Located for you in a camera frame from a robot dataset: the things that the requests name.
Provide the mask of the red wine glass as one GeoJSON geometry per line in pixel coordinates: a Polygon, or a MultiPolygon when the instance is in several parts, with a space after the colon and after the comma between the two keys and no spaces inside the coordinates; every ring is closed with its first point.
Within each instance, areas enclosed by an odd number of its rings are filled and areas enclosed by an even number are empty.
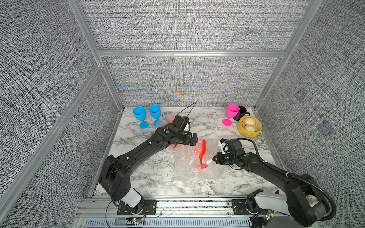
{"type": "Polygon", "coordinates": [[[206,146],[206,141],[204,139],[199,140],[198,141],[198,152],[199,152],[199,165],[198,168],[199,169],[206,169],[208,167],[207,164],[203,163],[203,158],[206,154],[206,150],[207,150],[207,146],[206,146]]]}

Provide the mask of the blue wine glass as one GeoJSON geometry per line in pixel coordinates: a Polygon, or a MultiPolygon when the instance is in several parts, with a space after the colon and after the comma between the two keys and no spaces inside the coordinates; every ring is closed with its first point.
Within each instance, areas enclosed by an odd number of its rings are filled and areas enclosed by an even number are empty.
{"type": "Polygon", "coordinates": [[[163,121],[160,119],[162,112],[161,107],[157,104],[154,104],[149,107],[149,112],[151,117],[155,120],[154,121],[154,127],[159,128],[163,125],[163,121]]]}
{"type": "Polygon", "coordinates": [[[146,121],[146,109],[144,107],[136,107],[133,110],[133,114],[141,122],[139,125],[141,129],[147,129],[149,127],[149,123],[146,121]]]}

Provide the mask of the bubble wrap sheet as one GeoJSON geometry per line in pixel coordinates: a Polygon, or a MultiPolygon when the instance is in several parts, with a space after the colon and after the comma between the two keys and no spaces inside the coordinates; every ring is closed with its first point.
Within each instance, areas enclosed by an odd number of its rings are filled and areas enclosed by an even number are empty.
{"type": "Polygon", "coordinates": [[[221,151],[218,141],[207,138],[206,154],[203,163],[207,164],[206,169],[199,169],[198,143],[196,146],[171,145],[168,150],[172,153],[173,174],[178,181],[182,181],[191,188],[201,188],[203,192],[208,192],[208,188],[221,187],[231,184],[235,179],[234,171],[229,166],[217,165],[213,157],[221,151]]]}

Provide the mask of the pink wine glass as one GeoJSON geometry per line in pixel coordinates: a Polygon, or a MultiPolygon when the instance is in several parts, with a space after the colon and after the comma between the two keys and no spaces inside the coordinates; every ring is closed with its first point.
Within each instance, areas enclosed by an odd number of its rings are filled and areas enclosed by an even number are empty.
{"type": "Polygon", "coordinates": [[[236,104],[229,104],[227,106],[227,110],[226,110],[226,119],[223,119],[222,124],[224,126],[231,126],[232,125],[232,121],[231,119],[233,119],[239,112],[240,108],[238,105],[236,104]]]}

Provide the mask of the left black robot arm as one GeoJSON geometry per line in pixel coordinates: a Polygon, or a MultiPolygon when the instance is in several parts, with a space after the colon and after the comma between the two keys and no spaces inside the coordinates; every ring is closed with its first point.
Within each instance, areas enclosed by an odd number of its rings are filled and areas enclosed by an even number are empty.
{"type": "Polygon", "coordinates": [[[170,145],[196,146],[197,134],[185,130],[187,126],[191,126],[189,118],[177,115],[171,123],[157,128],[133,150],[118,157],[110,155],[104,160],[98,183],[117,207],[126,204],[135,214],[143,209],[143,197],[131,187],[131,174],[154,154],[170,145]]]}

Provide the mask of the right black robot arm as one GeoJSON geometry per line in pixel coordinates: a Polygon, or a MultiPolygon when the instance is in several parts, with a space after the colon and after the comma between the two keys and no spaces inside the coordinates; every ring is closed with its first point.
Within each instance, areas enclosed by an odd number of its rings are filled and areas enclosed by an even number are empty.
{"type": "Polygon", "coordinates": [[[264,160],[254,145],[255,152],[245,152],[243,138],[221,139],[221,151],[213,161],[218,165],[237,166],[237,170],[256,174],[280,190],[267,193],[262,189],[247,195],[244,208],[254,217],[262,211],[271,210],[291,216],[299,225],[310,227],[317,221],[331,220],[336,216],[337,207],[330,195],[320,188],[313,177],[285,171],[264,160]]]}

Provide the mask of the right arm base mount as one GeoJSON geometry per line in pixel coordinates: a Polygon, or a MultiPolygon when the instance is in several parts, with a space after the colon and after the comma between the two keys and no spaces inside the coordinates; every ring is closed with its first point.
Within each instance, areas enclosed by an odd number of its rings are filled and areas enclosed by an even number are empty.
{"type": "Polygon", "coordinates": [[[258,189],[248,194],[244,199],[232,199],[227,203],[227,206],[233,209],[234,215],[258,215],[264,211],[255,200],[255,196],[261,192],[264,190],[258,189]]]}

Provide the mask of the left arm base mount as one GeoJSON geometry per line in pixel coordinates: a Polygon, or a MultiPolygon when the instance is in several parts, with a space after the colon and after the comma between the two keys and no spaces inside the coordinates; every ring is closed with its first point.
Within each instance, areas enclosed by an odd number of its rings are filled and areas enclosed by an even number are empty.
{"type": "Polygon", "coordinates": [[[155,215],[157,209],[157,200],[144,199],[135,206],[130,207],[127,203],[121,202],[121,207],[117,210],[119,216],[143,216],[143,215],[155,215]]]}

